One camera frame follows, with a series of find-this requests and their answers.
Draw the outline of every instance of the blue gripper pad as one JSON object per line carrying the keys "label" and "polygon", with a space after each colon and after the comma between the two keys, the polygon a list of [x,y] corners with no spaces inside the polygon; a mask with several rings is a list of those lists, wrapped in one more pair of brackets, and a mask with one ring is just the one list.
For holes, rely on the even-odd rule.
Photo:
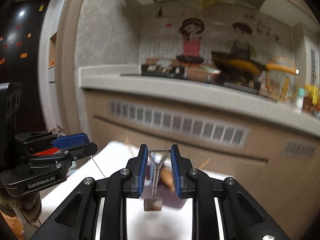
{"label": "blue gripper pad", "polygon": [[171,149],[170,149],[170,159],[171,159],[174,188],[176,190],[177,196],[180,197],[181,196],[180,175],[179,175],[179,169],[178,169],[178,164],[176,159],[176,151],[173,145],[171,146]]}
{"label": "blue gripper pad", "polygon": [[89,143],[89,138],[85,133],[72,134],[57,138],[52,144],[58,149],[67,149]]}
{"label": "blue gripper pad", "polygon": [[141,197],[141,194],[144,189],[144,181],[146,178],[147,173],[147,164],[148,164],[148,146],[146,145],[144,148],[143,158],[140,166],[140,172],[139,172],[139,184],[138,184],[138,195]]}

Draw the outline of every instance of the black hair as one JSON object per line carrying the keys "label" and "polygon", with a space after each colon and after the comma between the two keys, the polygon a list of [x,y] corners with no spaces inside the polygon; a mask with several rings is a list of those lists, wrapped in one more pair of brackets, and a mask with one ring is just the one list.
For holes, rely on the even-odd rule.
{"label": "black hair", "polygon": [[245,24],[245,23],[240,23],[240,22],[236,22],[233,25],[233,29],[235,30],[236,28],[238,28],[239,30],[241,30],[244,33],[248,33],[249,35],[251,35],[252,33],[252,29],[249,25]]}
{"label": "black hair", "polygon": [[191,25],[191,24],[194,24],[198,27],[200,27],[201,29],[197,32],[197,34],[200,34],[204,31],[204,23],[203,21],[197,19],[197,18],[188,18],[188,19],[185,19],[183,22],[182,22],[182,25],[181,27],[179,28],[179,32],[184,35],[184,36],[187,36],[187,40],[189,39],[189,36],[190,34],[184,29],[186,26],[188,25]]}

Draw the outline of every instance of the cartoon boy decal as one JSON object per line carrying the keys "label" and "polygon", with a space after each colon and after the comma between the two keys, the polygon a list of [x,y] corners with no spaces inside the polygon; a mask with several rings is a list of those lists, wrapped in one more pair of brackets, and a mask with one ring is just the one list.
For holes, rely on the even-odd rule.
{"label": "cartoon boy decal", "polygon": [[241,22],[236,22],[232,25],[238,39],[228,41],[226,47],[230,48],[230,55],[237,56],[240,59],[250,60],[251,57],[256,57],[255,49],[249,44],[249,38],[252,34],[252,29],[249,25]]}
{"label": "cartoon boy decal", "polygon": [[183,21],[179,32],[183,35],[183,53],[177,56],[181,62],[200,64],[204,59],[200,57],[201,33],[204,23],[197,18],[188,18]]}

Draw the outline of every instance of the white table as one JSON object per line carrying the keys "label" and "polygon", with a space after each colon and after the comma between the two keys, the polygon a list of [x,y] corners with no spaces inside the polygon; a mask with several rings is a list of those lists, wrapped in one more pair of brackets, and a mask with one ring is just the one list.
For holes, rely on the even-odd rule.
{"label": "white table", "polygon": [[[93,177],[98,180],[110,177],[114,172],[124,168],[127,161],[137,156],[138,152],[139,149],[135,146],[110,142],[102,151],[42,199],[40,221],[43,223],[84,178]],[[217,179],[228,177],[228,175],[219,173],[206,173]],[[223,239],[220,212],[217,214],[220,239]],[[159,212],[145,212],[142,198],[127,199],[127,232],[129,240],[191,239],[192,199],[188,199],[182,209],[163,206]]]}

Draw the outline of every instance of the apron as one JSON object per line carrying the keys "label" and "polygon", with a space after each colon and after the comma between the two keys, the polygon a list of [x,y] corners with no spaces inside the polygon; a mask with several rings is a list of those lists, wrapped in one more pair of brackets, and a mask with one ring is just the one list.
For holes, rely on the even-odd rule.
{"label": "apron", "polygon": [[237,46],[238,39],[233,43],[231,47],[230,54],[239,57],[240,59],[250,60],[251,52],[249,43],[247,43],[248,48],[242,49]]}

